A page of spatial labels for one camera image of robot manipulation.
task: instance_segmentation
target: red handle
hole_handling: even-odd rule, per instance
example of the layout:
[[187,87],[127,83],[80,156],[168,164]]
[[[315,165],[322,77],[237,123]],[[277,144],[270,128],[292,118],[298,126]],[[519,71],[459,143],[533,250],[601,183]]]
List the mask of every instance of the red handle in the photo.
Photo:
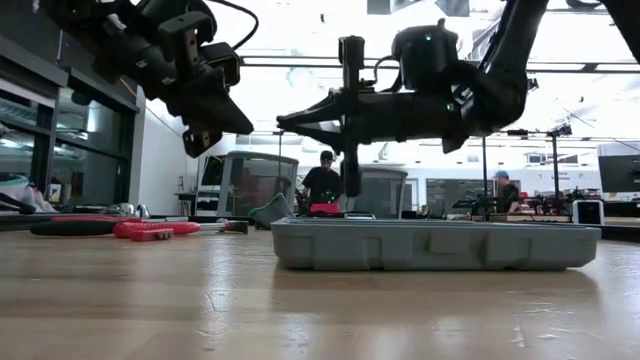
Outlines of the red handle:
[[82,215],[82,216],[58,216],[51,219],[53,222],[65,221],[113,221],[113,222],[142,222],[142,219],[131,216],[107,216],[107,215]]
[[132,223],[119,222],[113,228],[118,239],[127,239],[134,231],[171,229],[175,235],[186,235],[200,231],[200,224],[194,222]]

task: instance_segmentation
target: workbench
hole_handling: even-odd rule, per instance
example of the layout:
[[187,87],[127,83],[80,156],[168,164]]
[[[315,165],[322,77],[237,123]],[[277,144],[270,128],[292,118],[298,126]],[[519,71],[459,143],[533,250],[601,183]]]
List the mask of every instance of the workbench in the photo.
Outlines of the workbench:
[[0,233],[0,359],[640,358],[640,246],[547,273],[279,268],[269,232]]

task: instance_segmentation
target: dark cap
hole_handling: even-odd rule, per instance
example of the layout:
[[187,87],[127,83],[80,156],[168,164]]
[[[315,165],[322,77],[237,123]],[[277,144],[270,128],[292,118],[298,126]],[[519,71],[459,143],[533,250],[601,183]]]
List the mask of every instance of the dark cap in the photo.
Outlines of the dark cap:
[[329,150],[325,150],[320,153],[320,161],[333,161],[333,153]]

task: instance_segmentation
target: white wall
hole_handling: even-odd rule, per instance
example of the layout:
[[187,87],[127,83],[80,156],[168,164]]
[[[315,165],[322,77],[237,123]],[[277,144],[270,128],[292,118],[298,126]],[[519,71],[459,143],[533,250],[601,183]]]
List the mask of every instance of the white wall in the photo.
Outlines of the white wall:
[[179,215],[174,194],[180,191],[180,177],[184,190],[190,191],[197,171],[196,160],[184,151],[185,127],[180,118],[169,115],[164,103],[145,100],[141,89],[137,104],[141,110],[135,118],[129,201],[147,205],[152,215]]

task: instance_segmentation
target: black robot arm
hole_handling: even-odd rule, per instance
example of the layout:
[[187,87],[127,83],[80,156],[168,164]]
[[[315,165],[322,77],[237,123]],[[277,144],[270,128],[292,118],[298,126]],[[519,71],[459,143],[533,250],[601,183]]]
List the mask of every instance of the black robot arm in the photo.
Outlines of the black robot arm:
[[[451,152],[469,136],[489,135],[522,115],[527,60],[547,3],[509,0],[477,68],[458,59],[457,35],[444,21],[398,33],[389,57],[400,63],[398,80],[383,92],[360,80],[364,39],[342,38],[343,87],[310,109],[278,117],[278,124],[344,152],[345,192],[357,196],[359,144],[442,138],[444,151]],[[409,92],[398,92],[401,85]],[[326,123],[332,120],[340,124]]]
[[[257,18],[226,0],[213,0]],[[159,98],[188,126],[187,154],[197,157],[223,132],[250,134],[253,125],[229,97],[240,81],[240,58],[227,43],[208,44],[217,31],[203,0],[40,0],[62,30],[94,56],[94,70],[115,83],[134,79],[148,99]]]

